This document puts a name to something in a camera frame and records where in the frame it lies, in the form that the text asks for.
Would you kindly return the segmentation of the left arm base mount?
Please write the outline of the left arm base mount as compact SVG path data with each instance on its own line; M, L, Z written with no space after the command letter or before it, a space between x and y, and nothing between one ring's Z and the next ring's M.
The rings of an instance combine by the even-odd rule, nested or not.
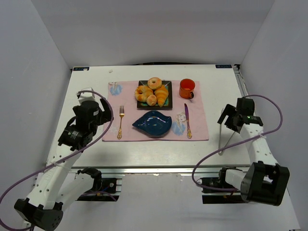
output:
M104 177L101 171L92 167L78 170L75 178L81 173L91 176L93 186L85 191L77 201L116 202L119 199L122 179Z

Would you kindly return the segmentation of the striped orange croissant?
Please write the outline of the striped orange croissant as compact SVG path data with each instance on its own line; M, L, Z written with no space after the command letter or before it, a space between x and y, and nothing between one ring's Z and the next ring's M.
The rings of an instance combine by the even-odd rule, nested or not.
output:
M164 85L162 85L160 88L158 88L154 91L154 94L157 98L158 106L163 107L163 105L165 104L165 101L168 97L168 90L165 88Z

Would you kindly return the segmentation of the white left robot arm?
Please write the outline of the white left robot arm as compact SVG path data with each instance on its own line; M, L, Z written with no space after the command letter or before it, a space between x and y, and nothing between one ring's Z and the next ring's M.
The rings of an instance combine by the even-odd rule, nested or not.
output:
M44 171L26 199L18 199L14 205L21 217L45 231L55 230L64 211L83 193L96 191L102 185L101 172L86 167L78 171L72 183L62 187L74 163L93 142L98 126L112 119L111 107L105 99L99 103L83 101L73 111L75 116L67 122L58 140L52 167Z

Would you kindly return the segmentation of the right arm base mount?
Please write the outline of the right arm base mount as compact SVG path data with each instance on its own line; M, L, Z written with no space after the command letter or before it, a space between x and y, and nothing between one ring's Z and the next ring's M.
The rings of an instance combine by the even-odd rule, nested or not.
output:
M228 191L228 189L232 189L234 186L225 181L227 170L236 170L243 174L243 176L248 171L247 168L223 167L219 170L217 176L211 177L205 175L198 178L196 182L202 185L202 203L204 205L247 204L247 202L242 199L239 189Z

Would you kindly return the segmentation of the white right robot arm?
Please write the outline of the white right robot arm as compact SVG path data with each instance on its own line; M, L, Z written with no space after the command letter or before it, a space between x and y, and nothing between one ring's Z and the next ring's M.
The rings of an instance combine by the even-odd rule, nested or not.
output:
M254 112L255 103L252 99L239 98L236 106L226 105L218 119L219 124L225 124L240 134L251 162L246 173L236 168L222 168L218 181L223 189L234 187L238 190L245 202L279 206L290 172L274 158L263 134L263 122Z

